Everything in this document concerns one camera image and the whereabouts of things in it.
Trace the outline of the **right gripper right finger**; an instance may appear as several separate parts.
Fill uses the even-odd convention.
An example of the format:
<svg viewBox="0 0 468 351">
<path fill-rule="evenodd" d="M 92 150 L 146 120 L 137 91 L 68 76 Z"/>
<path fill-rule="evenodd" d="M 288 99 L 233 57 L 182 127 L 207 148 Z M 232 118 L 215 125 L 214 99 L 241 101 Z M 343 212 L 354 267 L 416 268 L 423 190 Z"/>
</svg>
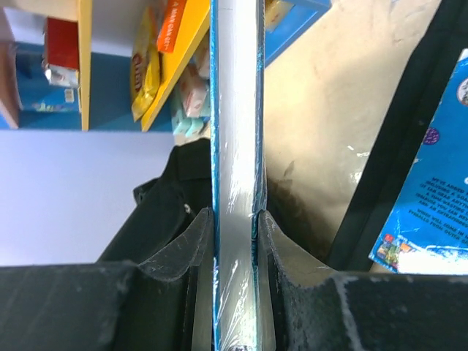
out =
<svg viewBox="0 0 468 351">
<path fill-rule="evenodd" d="M 270 350 L 465 350 L 467 278 L 338 272 L 258 219 Z"/>
</svg>

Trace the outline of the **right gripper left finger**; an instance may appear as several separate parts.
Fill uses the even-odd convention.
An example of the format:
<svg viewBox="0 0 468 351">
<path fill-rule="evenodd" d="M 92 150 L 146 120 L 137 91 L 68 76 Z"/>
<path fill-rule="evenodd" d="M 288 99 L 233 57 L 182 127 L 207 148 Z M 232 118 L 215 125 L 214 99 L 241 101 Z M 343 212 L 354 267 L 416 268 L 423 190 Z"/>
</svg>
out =
<svg viewBox="0 0 468 351">
<path fill-rule="evenodd" d="M 3 350 L 210 350 L 213 214 L 141 264 L 1 269 Z"/>
</svg>

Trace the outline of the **blue children's book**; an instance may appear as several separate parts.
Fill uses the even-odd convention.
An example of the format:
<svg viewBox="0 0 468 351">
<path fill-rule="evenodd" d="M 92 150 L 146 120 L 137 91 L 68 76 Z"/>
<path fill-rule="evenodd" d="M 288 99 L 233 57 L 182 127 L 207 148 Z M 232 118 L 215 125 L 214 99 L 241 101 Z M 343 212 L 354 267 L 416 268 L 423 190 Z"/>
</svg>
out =
<svg viewBox="0 0 468 351">
<path fill-rule="evenodd" d="M 394 273 L 467 274 L 466 50 L 369 259 Z"/>
</svg>

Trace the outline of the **black backpack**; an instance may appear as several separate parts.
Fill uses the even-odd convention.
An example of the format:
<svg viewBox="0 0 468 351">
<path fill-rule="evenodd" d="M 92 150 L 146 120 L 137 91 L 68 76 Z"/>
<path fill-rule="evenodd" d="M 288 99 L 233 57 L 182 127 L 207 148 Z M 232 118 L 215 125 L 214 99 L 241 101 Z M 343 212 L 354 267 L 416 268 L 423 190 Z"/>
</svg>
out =
<svg viewBox="0 0 468 351">
<path fill-rule="evenodd" d="M 442 1 L 413 50 L 387 110 L 341 225 L 333 238 L 308 210 L 311 194 L 325 204 L 317 183 L 268 178 L 267 208 L 288 237 L 340 271 L 363 271 L 366 253 L 390 216 L 412 161 L 449 81 L 456 54 L 467 43 L 467 3 Z M 175 147 L 160 177 L 134 190 L 135 210 L 103 252 L 104 261 L 140 263 L 179 237 L 211 204 L 209 145 L 201 139 Z"/>
</svg>

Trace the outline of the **light blue hardcover book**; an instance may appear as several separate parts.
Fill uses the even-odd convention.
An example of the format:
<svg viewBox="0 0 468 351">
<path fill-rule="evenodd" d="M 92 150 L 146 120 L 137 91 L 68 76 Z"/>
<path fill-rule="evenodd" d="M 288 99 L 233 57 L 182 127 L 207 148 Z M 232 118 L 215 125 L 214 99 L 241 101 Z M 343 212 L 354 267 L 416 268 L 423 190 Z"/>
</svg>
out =
<svg viewBox="0 0 468 351">
<path fill-rule="evenodd" d="M 216 350 L 259 350 L 257 221 L 263 153 L 265 5 L 211 2 L 211 180 Z"/>
</svg>

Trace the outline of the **teal tissue pack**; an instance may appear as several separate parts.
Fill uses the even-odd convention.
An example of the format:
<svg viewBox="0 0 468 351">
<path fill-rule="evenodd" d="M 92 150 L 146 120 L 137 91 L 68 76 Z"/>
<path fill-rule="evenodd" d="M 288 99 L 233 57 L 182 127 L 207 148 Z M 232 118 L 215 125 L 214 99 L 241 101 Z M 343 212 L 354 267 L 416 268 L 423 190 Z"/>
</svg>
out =
<svg viewBox="0 0 468 351">
<path fill-rule="evenodd" d="M 205 126 L 205 121 L 201 114 L 198 117 L 188 117 L 186 115 L 178 88 L 175 88 L 172 92 L 170 113 L 174 135 L 194 137 L 199 135 Z"/>
</svg>

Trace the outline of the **pink tissue pack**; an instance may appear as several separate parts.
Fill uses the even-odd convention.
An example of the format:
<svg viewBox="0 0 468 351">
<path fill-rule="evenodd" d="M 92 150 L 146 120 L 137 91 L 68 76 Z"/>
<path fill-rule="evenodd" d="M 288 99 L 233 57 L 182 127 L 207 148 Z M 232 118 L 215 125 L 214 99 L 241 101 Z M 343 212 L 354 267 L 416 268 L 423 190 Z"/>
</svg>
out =
<svg viewBox="0 0 468 351">
<path fill-rule="evenodd" d="M 190 118 L 209 118 L 210 106 L 210 54 L 204 46 L 195 51 L 192 62 L 184 69 L 179 89 L 185 114 Z"/>
</svg>

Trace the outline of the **yellow chips bag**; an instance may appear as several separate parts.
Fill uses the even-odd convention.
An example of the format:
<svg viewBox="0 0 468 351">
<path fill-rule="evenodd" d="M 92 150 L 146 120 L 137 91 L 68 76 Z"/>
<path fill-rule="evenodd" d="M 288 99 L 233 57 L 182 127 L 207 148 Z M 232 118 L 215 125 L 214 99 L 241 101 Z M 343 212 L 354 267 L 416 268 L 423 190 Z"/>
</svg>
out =
<svg viewBox="0 0 468 351">
<path fill-rule="evenodd" d="M 160 6 L 155 2 L 145 8 L 132 49 L 129 77 L 134 121 L 143 117 L 160 87 L 160 59 L 156 45 L 160 15 Z"/>
</svg>

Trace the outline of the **yellow soap pack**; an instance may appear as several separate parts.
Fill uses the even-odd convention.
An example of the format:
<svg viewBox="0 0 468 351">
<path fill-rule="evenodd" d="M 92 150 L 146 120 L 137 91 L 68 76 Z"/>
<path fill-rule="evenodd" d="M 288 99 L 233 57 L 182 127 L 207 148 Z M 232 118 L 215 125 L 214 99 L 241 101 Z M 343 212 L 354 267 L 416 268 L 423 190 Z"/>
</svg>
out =
<svg viewBox="0 0 468 351">
<path fill-rule="evenodd" d="M 269 32 L 279 25 L 294 4 L 281 0 L 265 0 L 265 29 Z"/>
</svg>

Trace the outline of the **blue shelf unit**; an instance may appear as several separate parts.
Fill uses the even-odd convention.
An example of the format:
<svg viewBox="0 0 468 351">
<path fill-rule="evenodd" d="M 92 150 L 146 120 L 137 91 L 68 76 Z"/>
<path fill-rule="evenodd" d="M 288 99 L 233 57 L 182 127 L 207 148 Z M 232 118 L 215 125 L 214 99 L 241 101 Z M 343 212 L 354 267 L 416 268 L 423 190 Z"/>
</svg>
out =
<svg viewBox="0 0 468 351">
<path fill-rule="evenodd" d="M 322 17 L 330 8 L 331 1 L 291 1 L 289 14 L 274 29 L 266 34 L 265 65 L 268 66 L 310 26 Z M 98 130 L 124 132 L 169 132 L 170 89 L 174 88 L 176 78 L 182 73 L 182 65 L 189 63 L 189 54 L 195 52 L 195 44 L 200 44 L 202 34 L 208 32 L 210 24 L 210 1 L 187 1 L 188 15 L 183 14 L 179 34 L 182 40 L 175 44 L 174 53 L 163 55 L 162 93 L 143 116 L 143 121 L 132 122 L 130 113 L 131 59 L 126 56 L 106 53 L 86 54 L 87 68 L 84 70 L 85 95 L 81 94 L 81 111 L 71 113 L 28 112 L 18 110 L 19 122 L 7 122 L 1 114 L 1 129 L 50 129 L 50 130 Z"/>
</svg>

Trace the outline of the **orange snack box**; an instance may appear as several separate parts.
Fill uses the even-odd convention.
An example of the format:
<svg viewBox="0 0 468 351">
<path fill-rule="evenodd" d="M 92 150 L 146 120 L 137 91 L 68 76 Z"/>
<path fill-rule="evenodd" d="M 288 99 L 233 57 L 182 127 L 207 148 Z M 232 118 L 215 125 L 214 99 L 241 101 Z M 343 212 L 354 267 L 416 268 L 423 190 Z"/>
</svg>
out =
<svg viewBox="0 0 468 351">
<path fill-rule="evenodd" d="M 160 53 L 174 51 L 186 3 L 187 0 L 166 1 L 164 17 L 156 42 L 157 50 Z"/>
</svg>

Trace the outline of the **small carton box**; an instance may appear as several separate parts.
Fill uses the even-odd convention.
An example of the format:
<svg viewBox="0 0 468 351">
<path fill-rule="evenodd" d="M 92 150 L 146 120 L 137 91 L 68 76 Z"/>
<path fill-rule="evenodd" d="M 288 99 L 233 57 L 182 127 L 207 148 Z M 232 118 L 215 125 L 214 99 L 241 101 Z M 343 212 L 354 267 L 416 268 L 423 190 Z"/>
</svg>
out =
<svg viewBox="0 0 468 351">
<path fill-rule="evenodd" d="M 78 23 L 47 17 L 44 41 L 42 68 L 49 84 L 78 88 L 80 86 Z"/>
</svg>

